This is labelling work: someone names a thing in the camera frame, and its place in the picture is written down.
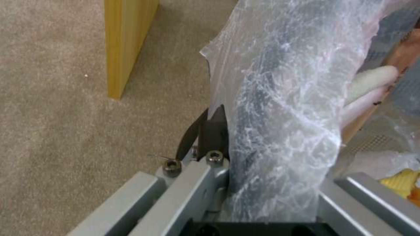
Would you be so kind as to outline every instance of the gray metal frame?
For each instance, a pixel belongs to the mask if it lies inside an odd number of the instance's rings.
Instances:
[[[138,172],[68,235],[127,235],[165,190],[164,180]]]
[[[320,189],[318,216],[341,236],[400,235],[329,179]]]
[[[227,160],[217,168],[204,158],[190,162],[129,235],[178,235],[189,219],[200,221],[216,192],[227,187],[228,169]]]
[[[365,173],[351,174],[337,184],[403,235],[420,235],[420,209]]]

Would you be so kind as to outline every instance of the plastic wrap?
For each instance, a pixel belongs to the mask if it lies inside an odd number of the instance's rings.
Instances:
[[[225,105],[233,221],[312,221],[339,152],[346,87],[408,0],[239,0],[202,50]]]
[[[420,16],[420,2],[412,1],[380,22],[361,71],[381,64],[389,49],[410,32]],[[392,94],[340,154],[333,176],[340,176],[358,152],[392,150],[420,154],[420,61],[405,73]]]
[[[346,176],[355,172],[364,172],[374,179],[392,177],[403,169],[420,170],[417,153],[410,152],[358,152],[344,173]]]

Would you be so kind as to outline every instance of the wooden panel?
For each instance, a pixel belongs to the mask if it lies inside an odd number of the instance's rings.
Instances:
[[[104,0],[108,95],[119,99],[159,0]]]

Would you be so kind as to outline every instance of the floor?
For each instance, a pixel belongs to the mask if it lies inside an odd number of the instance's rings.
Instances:
[[[0,235],[65,235],[173,157],[206,108],[199,50],[236,0],[161,0],[122,100],[106,95],[103,0],[2,0]]]

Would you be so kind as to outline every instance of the bolt head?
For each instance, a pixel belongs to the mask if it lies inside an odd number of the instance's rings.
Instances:
[[[223,166],[223,153],[220,151],[209,151],[206,154],[207,164],[211,167],[221,167]]]
[[[179,160],[166,160],[162,169],[165,176],[175,178],[181,173],[182,165]]]

